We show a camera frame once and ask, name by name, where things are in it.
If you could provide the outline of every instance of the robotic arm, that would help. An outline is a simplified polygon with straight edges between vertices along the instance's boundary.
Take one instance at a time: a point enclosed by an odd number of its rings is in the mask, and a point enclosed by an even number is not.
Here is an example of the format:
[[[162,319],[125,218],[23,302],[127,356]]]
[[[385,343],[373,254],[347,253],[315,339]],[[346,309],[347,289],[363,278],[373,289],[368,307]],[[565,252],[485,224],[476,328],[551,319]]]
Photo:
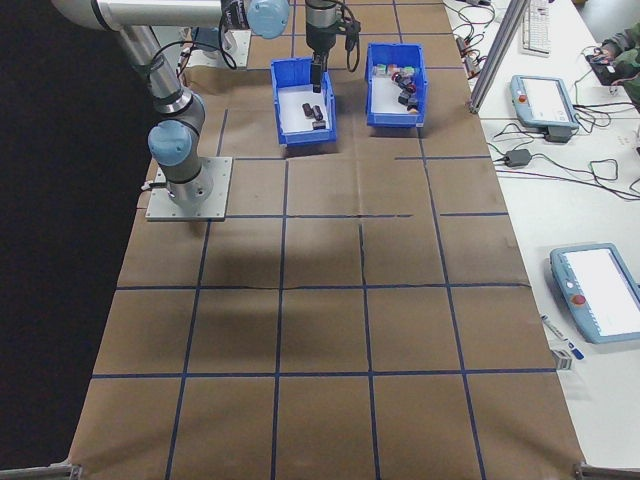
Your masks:
[[[213,218],[198,210],[210,196],[214,184],[211,170],[205,168],[212,159],[197,155],[205,118],[204,104],[177,78],[151,25],[219,27],[220,31],[251,29],[264,38],[276,38],[287,25],[288,1],[52,0],[52,3],[76,24],[111,31],[118,36],[129,62],[147,85],[154,108],[165,118],[150,132],[149,148],[166,178],[171,202],[178,205],[181,212],[191,212],[183,219]],[[350,18],[345,16],[345,9]],[[340,0],[307,0],[307,44],[314,51],[311,69],[314,91],[320,91],[336,34],[346,35],[345,47],[350,52],[358,46],[359,29],[359,23]]]
[[[347,51],[347,69],[355,72],[360,63],[360,22],[340,0],[306,0],[307,45],[313,50],[311,80],[313,91],[320,93],[322,75],[327,71],[329,50],[336,44],[336,35],[344,35]],[[356,48],[356,62],[350,64],[350,54]]]

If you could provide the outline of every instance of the keyboard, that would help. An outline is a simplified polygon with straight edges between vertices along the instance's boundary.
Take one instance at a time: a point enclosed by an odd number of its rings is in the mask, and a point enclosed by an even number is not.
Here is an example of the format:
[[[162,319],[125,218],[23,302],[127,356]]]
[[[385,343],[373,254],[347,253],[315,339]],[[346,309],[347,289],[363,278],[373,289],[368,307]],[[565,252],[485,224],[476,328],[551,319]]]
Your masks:
[[[520,51],[528,55],[548,57],[551,53],[549,0],[530,0],[522,18],[520,47]]]

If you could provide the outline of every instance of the white desk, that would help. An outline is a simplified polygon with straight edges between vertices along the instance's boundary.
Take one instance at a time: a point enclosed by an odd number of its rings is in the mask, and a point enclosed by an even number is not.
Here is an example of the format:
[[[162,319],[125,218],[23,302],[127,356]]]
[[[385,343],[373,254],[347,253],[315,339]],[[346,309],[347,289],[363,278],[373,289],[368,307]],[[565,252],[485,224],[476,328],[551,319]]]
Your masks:
[[[462,5],[451,0],[447,0],[447,4],[454,8]],[[500,0],[496,6],[505,7],[506,1]],[[471,10],[467,9],[465,13],[473,19]],[[461,23],[455,13],[448,13],[452,26]],[[487,18],[486,12],[479,11],[477,18]],[[486,29],[485,39],[476,47],[482,54],[489,52],[498,26],[494,22]],[[553,43],[550,57],[519,53],[519,35],[517,32],[480,109],[488,142],[516,118],[508,91],[513,75],[560,77],[575,102],[573,82],[590,70],[581,52],[596,42],[570,0],[556,0],[551,4]],[[628,101],[622,88],[612,96],[609,88],[600,86],[592,73],[579,83],[578,88],[578,99],[583,104]],[[640,117],[635,110],[612,116],[614,120],[610,127],[596,128],[591,135],[581,131],[566,145],[537,139],[524,148],[531,153],[544,153],[558,163],[574,168],[585,168],[591,160],[615,158],[620,167],[620,180],[612,186],[624,189],[640,177],[640,156],[633,148]],[[495,144],[505,151],[520,141],[522,139],[512,138]],[[495,159],[500,157],[496,152],[492,155]],[[534,159],[525,171],[571,176],[542,159]],[[559,373],[586,460],[596,466],[638,468],[640,341],[613,345],[586,343],[551,278],[549,252],[559,246],[612,242],[631,273],[640,280],[640,202],[625,202],[602,190],[568,182],[515,174],[499,174],[499,177],[538,309],[547,314],[586,356],[582,361],[575,360],[571,371]],[[547,336],[551,346],[558,345],[550,332]]]

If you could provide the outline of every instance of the metal base plate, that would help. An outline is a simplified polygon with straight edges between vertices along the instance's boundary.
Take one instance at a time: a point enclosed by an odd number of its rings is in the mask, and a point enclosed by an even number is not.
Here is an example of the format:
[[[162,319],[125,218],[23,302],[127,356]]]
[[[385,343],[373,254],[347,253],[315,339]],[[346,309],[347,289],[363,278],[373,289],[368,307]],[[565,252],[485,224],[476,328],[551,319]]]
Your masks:
[[[169,197],[166,188],[154,188],[147,207],[147,220],[165,222],[224,220],[227,213],[232,167],[233,158],[231,157],[202,157],[202,168],[213,177],[213,190],[206,200],[193,207],[183,207]],[[155,181],[165,182],[162,171],[158,170]]]
[[[230,55],[235,60],[238,68],[247,68],[247,62],[249,62],[249,47],[251,46],[251,30],[233,30],[233,38],[236,40],[237,47]],[[219,53],[216,58],[211,58],[206,56],[202,50],[194,50],[187,64],[187,68],[197,66],[229,68]]]

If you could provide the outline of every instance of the marker pen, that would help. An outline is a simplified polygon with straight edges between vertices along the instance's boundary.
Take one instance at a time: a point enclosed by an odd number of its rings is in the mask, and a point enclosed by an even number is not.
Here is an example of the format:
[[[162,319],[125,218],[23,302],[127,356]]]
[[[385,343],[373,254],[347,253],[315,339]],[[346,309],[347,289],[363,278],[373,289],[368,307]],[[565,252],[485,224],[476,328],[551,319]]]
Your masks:
[[[569,350],[571,350],[571,353],[573,353],[574,357],[576,357],[578,360],[582,360],[584,358],[584,354],[578,349],[578,347],[576,347],[572,342],[569,341],[567,336],[562,333],[558,327],[551,323],[549,317],[547,317],[546,315],[542,315],[540,319],[542,320],[542,323],[544,323],[556,337],[558,337],[563,342],[567,342],[567,346],[569,347]]]

